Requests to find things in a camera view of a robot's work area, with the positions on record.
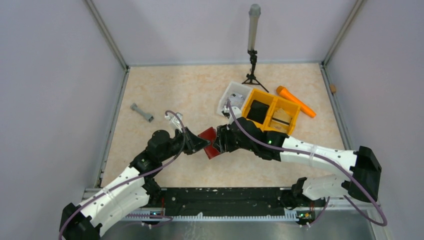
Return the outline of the red card holder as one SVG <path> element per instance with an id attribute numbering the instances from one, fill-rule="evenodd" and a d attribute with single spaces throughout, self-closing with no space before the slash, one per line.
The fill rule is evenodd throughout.
<path id="1" fill-rule="evenodd" d="M 200 138 L 209 141 L 209 145 L 206 146 L 203 150 L 209 160 L 220 155 L 221 153 L 213 146 L 215 140 L 217 139 L 217 131 L 214 127 L 209 127 L 198 135 Z"/>

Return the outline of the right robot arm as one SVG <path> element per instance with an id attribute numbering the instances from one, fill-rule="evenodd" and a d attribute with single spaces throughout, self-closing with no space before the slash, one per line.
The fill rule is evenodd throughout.
<path id="1" fill-rule="evenodd" d="M 301 181 L 301 193 L 311 199 L 350 197 L 370 203 L 378 200 L 382 167 L 373 150 L 340 150 L 304 142 L 275 130 L 261 130 L 252 121 L 240 117 L 216 128 L 213 147 L 220 153 L 238 149 L 252 152 L 264 160 L 297 163 L 330 174 Z"/>

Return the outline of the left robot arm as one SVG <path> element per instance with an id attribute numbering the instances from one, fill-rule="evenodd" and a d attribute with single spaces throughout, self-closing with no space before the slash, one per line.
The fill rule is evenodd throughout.
<path id="1" fill-rule="evenodd" d="M 154 177 L 168 161 L 182 153 L 192 155 L 213 143 L 187 127 L 171 137 L 166 130 L 155 131 L 145 150 L 138 154 L 118 177 L 92 197 L 62 211 L 60 240 L 99 240 L 115 223 L 150 201 L 160 199 L 161 188 Z"/>

